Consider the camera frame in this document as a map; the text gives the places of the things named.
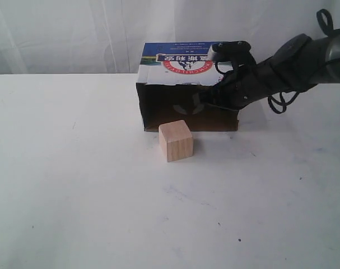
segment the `white curtain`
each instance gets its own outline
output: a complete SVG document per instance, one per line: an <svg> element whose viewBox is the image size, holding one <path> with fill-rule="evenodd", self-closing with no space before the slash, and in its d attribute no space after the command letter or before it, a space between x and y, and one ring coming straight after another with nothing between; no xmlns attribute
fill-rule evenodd
<svg viewBox="0 0 340 269"><path fill-rule="evenodd" d="M0 73L137 72L145 42L234 41L257 61L340 0L0 0Z"/></svg>

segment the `cardboard box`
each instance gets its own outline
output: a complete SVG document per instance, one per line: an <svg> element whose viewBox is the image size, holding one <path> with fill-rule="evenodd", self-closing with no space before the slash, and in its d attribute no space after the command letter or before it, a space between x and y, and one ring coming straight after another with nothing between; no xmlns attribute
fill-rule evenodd
<svg viewBox="0 0 340 269"><path fill-rule="evenodd" d="M207 60L213 43L145 44L136 83L145 131L181 119L191 131L237 131L238 113L196 100L197 92L223 78Z"/></svg>

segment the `wooden block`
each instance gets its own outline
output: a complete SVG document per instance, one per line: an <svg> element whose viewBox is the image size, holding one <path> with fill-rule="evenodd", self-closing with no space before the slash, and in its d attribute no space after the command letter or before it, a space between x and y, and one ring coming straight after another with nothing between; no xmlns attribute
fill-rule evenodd
<svg viewBox="0 0 340 269"><path fill-rule="evenodd" d="M168 162L193 155L193 136L184 120L160 125L159 139Z"/></svg>

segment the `robotic hand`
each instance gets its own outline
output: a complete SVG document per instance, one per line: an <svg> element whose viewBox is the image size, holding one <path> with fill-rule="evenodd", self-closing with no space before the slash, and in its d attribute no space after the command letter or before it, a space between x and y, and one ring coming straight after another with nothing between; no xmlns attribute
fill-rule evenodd
<svg viewBox="0 0 340 269"><path fill-rule="evenodd" d="M300 93L317 84L340 83L340 29L334 29L329 11L320 10L316 17L326 38L313 40L305 34L298 35L259 64L245 41L212 45L208 57L215 62L216 70L223 74L223 80L199 93L201 103L238 111L267 97L271 109L281 114ZM221 72L219 62L231 62L233 70ZM284 92L295 94L286 101ZM272 96L277 93L280 94L279 100Z"/></svg>

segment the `light wood cube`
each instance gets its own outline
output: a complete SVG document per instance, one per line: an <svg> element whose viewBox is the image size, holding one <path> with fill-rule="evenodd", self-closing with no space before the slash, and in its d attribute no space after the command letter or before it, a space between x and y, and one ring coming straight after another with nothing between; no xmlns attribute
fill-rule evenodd
<svg viewBox="0 0 340 269"><path fill-rule="evenodd" d="M168 162L193 155L193 136L184 120L160 125L159 139Z"/></svg>

